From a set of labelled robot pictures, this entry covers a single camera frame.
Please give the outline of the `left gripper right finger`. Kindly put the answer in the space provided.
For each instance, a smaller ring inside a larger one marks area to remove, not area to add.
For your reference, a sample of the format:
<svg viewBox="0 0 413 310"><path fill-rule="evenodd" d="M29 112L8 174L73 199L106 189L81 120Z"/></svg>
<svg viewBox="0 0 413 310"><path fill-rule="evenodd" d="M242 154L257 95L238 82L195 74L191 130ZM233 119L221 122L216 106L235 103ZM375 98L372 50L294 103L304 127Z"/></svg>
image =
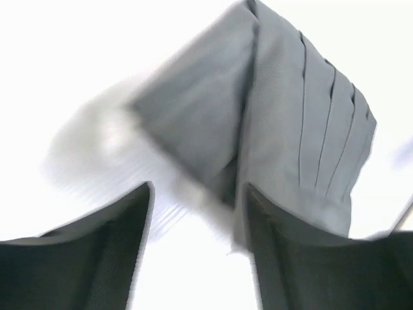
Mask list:
<svg viewBox="0 0 413 310"><path fill-rule="evenodd" d="M412 308L412 233L353 240L317 228L245 189L263 309Z"/></svg>

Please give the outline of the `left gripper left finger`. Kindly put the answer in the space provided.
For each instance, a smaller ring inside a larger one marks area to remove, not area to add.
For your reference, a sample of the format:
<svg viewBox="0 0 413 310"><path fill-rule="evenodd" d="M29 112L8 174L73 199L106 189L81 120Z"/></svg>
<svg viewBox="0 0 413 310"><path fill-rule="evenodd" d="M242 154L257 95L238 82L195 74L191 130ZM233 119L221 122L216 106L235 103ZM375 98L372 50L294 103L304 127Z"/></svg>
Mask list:
<svg viewBox="0 0 413 310"><path fill-rule="evenodd" d="M1 309L126 309L151 189L122 198L40 237L1 242Z"/></svg>

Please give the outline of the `grey pleated skirt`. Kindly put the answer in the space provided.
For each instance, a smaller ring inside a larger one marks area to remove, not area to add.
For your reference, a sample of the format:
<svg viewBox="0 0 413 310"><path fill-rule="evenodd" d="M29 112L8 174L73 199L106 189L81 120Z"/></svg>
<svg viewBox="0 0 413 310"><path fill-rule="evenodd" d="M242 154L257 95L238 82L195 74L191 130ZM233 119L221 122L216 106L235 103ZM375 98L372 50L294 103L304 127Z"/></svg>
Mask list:
<svg viewBox="0 0 413 310"><path fill-rule="evenodd" d="M235 207L249 248L244 188L347 236L351 190L376 120L362 93L286 19L242 1L167 65L132 108L197 181Z"/></svg>

